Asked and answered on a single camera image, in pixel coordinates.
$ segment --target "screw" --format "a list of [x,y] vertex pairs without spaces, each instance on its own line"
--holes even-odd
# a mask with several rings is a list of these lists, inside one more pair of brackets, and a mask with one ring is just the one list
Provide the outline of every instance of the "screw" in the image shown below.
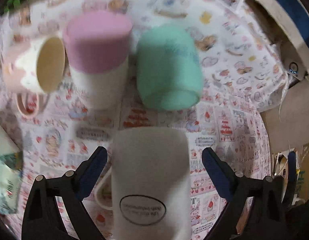
[[43,179],[43,176],[42,175],[39,175],[35,178],[36,181],[41,181]]
[[65,173],[65,175],[66,175],[67,177],[71,177],[73,174],[74,174],[74,171],[67,171],[67,172]]
[[266,177],[265,177],[265,180],[266,180],[267,182],[272,182],[272,181],[273,181],[273,179],[272,179],[270,176],[266,176]]
[[242,171],[236,171],[235,172],[235,175],[239,178],[242,178],[243,177],[243,172]]

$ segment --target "mug handle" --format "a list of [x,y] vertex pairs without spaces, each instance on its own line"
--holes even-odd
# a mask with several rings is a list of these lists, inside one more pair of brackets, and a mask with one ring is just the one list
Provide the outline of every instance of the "mug handle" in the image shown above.
[[112,167],[107,171],[107,173],[104,175],[100,183],[96,186],[95,189],[95,199],[97,204],[106,210],[112,210],[112,206],[109,206],[108,203],[106,203],[103,199],[103,189],[107,184],[111,185],[111,170]]
[[27,111],[27,109],[25,109],[25,106],[22,102],[22,96],[21,94],[16,94],[16,106],[18,107],[18,110],[19,112],[21,113],[21,115],[23,117],[25,117],[26,119],[32,119],[33,117],[35,117],[38,113],[39,113],[39,110],[40,110],[40,105],[41,105],[41,96],[37,93],[37,104],[36,104],[36,108],[35,110],[32,112],[32,113],[29,113]]

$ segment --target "pink and white cup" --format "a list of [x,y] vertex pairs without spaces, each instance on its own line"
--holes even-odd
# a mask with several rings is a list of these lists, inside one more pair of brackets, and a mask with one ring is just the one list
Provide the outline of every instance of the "pink and white cup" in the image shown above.
[[[57,36],[26,41],[10,48],[2,65],[3,81],[9,91],[16,93],[16,104],[24,117],[33,118],[38,114],[42,104],[40,95],[57,90],[64,64],[64,45]],[[22,93],[37,94],[33,112],[26,110]]]
[[121,100],[131,30],[127,16],[103,10],[78,16],[64,29],[71,76],[87,107],[107,109]]

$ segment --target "teal cup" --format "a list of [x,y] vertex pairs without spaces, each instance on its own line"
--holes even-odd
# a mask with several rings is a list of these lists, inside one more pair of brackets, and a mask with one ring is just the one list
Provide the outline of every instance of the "teal cup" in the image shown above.
[[203,75],[192,37],[173,25],[155,27],[137,45],[137,88],[143,104],[181,110],[200,101]]

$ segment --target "patterned tablecloth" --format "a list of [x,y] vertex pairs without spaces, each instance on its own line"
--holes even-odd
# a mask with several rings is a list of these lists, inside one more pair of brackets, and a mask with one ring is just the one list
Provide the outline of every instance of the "patterned tablecloth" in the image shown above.
[[[74,15],[106,8],[132,18],[131,53],[135,52],[140,35],[151,27],[165,23],[183,26],[198,47],[205,77],[202,100],[177,112],[146,109],[136,90],[132,57],[126,93],[116,108],[88,109],[80,101],[67,69],[59,90],[45,97],[44,111],[26,120],[18,113],[11,93],[6,91],[0,70],[0,125],[24,152],[18,213],[7,216],[8,223],[21,238],[24,208],[37,175],[62,176],[88,159],[99,145],[109,152],[108,170],[115,131],[162,126],[187,134],[192,240],[203,239],[226,201],[219,197],[205,171],[201,152],[212,147],[235,171],[241,170],[249,177],[262,179],[270,174],[269,141],[257,108],[270,105],[273,95],[280,98],[287,79],[281,62],[266,38],[257,34],[263,35],[246,5],[242,15],[237,16],[215,0],[39,0],[0,18],[1,59],[4,60],[13,43],[58,31]],[[34,108],[35,97],[29,95],[27,100],[28,108]],[[91,132],[97,136],[90,137]],[[76,236],[62,199],[58,197],[57,202],[68,232]],[[101,209],[93,193],[83,203],[103,235],[113,238],[112,212]],[[250,204],[248,201],[245,214]]]

